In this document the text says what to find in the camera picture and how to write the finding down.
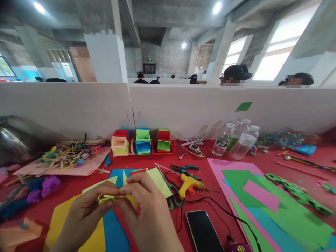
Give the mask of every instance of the smartphone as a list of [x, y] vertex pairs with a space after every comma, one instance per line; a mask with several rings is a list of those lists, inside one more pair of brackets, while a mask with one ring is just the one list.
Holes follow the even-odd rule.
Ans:
[[206, 211], [187, 212], [187, 221], [197, 252], [224, 252]]

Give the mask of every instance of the person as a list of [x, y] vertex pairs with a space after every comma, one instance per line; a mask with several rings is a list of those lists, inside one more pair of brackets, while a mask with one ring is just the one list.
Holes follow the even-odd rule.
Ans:
[[158, 77], [156, 78], [156, 80], [152, 80], [152, 81], [150, 82], [150, 84], [160, 84], [159, 79], [160, 79], [160, 76], [158, 76]]
[[143, 83], [143, 84], [148, 84], [147, 81], [144, 80], [145, 76], [143, 72], [138, 72], [138, 80], [133, 82], [133, 83]]
[[199, 85], [199, 83], [197, 82], [197, 74], [193, 74], [191, 76], [189, 84], [197, 84], [197, 85]]
[[281, 81], [279, 86], [287, 85], [312, 85], [314, 84], [313, 77], [308, 73], [297, 73], [294, 75], [289, 75], [285, 81]]
[[249, 69], [246, 65], [232, 65], [225, 69], [223, 76], [221, 77], [222, 86], [232, 86], [242, 81], [251, 79], [253, 74], [249, 73]]
[[[122, 211], [139, 251], [184, 252], [166, 197], [148, 173], [135, 173], [126, 182], [127, 185], [118, 188], [110, 181], [105, 181], [75, 199], [50, 252], [78, 251], [112, 207], [118, 207]], [[126, 198], [98, 204], [97, 197], [100, 194], [133, 195], [140, 204], [140, 214], [137, 214]]]

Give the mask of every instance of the table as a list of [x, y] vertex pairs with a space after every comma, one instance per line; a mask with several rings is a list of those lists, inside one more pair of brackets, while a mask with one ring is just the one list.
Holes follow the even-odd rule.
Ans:
[[[206, 158], [218, 158], [218, 159], [227, 159], [231, 160], [228, 153], [226, 153], [222, 157], [217, 157], [212, 154], [211, 148], [213, 146], [213, 140], [204, 141], [204, 145], [201, 146], [201, 151], [205, 154]], [[301, 157], [303, 159], [309, 159], [313, 162], [316, 162], [321, 165], [327, 166], [336, 166], [333, 162], [336, 159], [336, 147], [331, 144], [322, 144], [317, 151], [314, 153], [312, 157], [305, 157], [298, 153], [290, 151], [289, 153]], [[216, 178], [210, 168], [209, 163], [206, 158], [198, 158], [195, 155], [187, 154], [179, 160], [179, 157], [185, 153], [186, 151], [180, 147], [176, 146], [176, 154], [175, 155], [143, 155], [143, 156], [118, 156], [115, 158], [111, 158], [111, 164], [108, 167], [105, 167], [104, 164], [101, 165], [100, 168], [105, 170], [112, 169], [144, 169], [144, 168], [154, 168], [156, 167], [154, 163], [158, 163], [163, 166], [172, 165], [196, 165], [201, 168], [200, 172], [194, 172], [194, 174], [200, 178], [202, 178], [202, 182], [211, 190], [219, 191], [219, 192], [206, 192], [203, 193], [203, 196], [209, 196], [217, 201], [225, 210], [232, 213], [220, 187], [216, 181]], [[336, 212], [336, 195], [329, 194], [323, 188], [320, 188], [315, 185], [316, 181], [320, 181], [321, 179], [315, 178], [311, 175], [292, 170], [290, 168], [275, 164], [274, 161], [279, 161], [282, 163], [286, 163], [288, 165], [319, 174], [327, 177], [329, 180], [327, 181], [329, 184], [332, 184], [336, 187], [336, 174], [333, 174], [329, 171], [321, 170], [318, 168], [310, 167], [305, 164], [301, 164], [295, 161], [286, 161], [282, 156], [277, 156], [280, 153], [280, 149], [271, 149], [269, 153], [258, 152], [257, 157], [246, 156], [242, 159], [242, 162], [254, 163], [260, 170], [264, 173], [273, 173], [282, 178], [289, 180], [290, 182], [296, 183], [304, 188], [306, 188], [312, 196], [313, 199], [319, 201], [320, 203], [326, 205], [331, 210]], [[42, 235], [40, 238], [33, 240], [29, 243], [26, 243], [20, 247], [16, 251], [42, 251], [44, 242], [47, 236], [49, 223], [51, 220], [52, 212], [54, 207], [61, 204], [62, 202], [80, 194], [83, 189], [98, 183], [104, 179], [107, 179], [109, 174], [103, 173], [98, 174], [94, 172], [90, 176], [87, 177], [72, 177], [72, 176], [60, 176], [62, 183], [60, 189], [43, 199], [39, 203], [35, 203], [30, 205], [28, 209], [21, 212], [17, 215], [15, 219], [23, 220], [24, 217], [28, 217], [39, 225], [43, 226]], [[168, 174], [169, 179], [171, 179], [178, 186], [182, 185], [182, 181], [178, 178], [177, 175]], [[11, 181], [13, 178], [8, 178], [5, 182], [0, 186], [0, 200], [5, 197], [9, 192], [14, 190], [17, 185], [12, 185], [10, 187], [4, 188], [4, 184]], [[200, 194], [194, 194], [187, 191], [187, 200], [195, 200], [200, 198]], [[315, 210], [307, 207], [310, 211], [315, 213], [318, 217], [328, 223], [330, 226], [336, 229], [336, 215], [332, 215], [330, 217], [323, 216], [316, 212]], [[207, 211], [214, 228], [222, 242], [224, 247], [226, 246], [226, 236], [231, 235], [237, 242], [245, 243], [244, 236], [242, 235], [240, 228], [236, 222], [236, 220], [222, 211], [215, 203], [211, 200], [203, 200], [198, 203], [189, 204], [185, 203], [183, 206], [183, 226], [178, 234], [179, 239], [185, 249], [185, 251], [196, 251], [194, 248], [194, 244], [192, 238], [190, 236], [190, 231], [188, 228], [188, 224], [185, 218], [186, 212], [202, 210]], [[175, 228], [178, 229], [181, 223], [181, 208], [174, 208], [171, 211], [171, 216], [174, 221]]]

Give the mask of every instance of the green-handled scissors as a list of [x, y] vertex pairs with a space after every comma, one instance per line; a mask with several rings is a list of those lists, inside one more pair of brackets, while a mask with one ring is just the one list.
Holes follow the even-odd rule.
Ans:
[[168, 181], [166, 180], [163, 172], [161, 171], [161, 168], [159, 166], [157, 166], [157, 168], [159, 169], [159, 172], [161, 174], [161, 176], [163, 177], [163, 180], [165, 181], [165, 183], [167, 184], [169, 190], [172, 192], [172, 196], [167, 198], [168, 201], [168, 206], [169, 206], [169, 211], [174, 209], [174, 203], [177, 207], [182, 206], [183, 200], [180, 199], [179, 197], [179, 189], [176, 188], [176, 186], [168, 183]]

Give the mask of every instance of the white partition wall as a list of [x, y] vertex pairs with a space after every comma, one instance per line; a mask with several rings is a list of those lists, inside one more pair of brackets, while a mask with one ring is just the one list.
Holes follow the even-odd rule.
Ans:
[[[237, 118], [250, 119], [261, 132], [293, 127], [321, 133], [336, 124], [336, 89], [129, 86], [136, 127], [168, 128], [179, 137], [210, 133], [214, 139]], [[253, 104], [236, 112], [243, 102]]]
[[110, 139], [134, 129], [127, 83], [2, 82], [0, 115], [23, 118], [25, 131], [41, 138]]

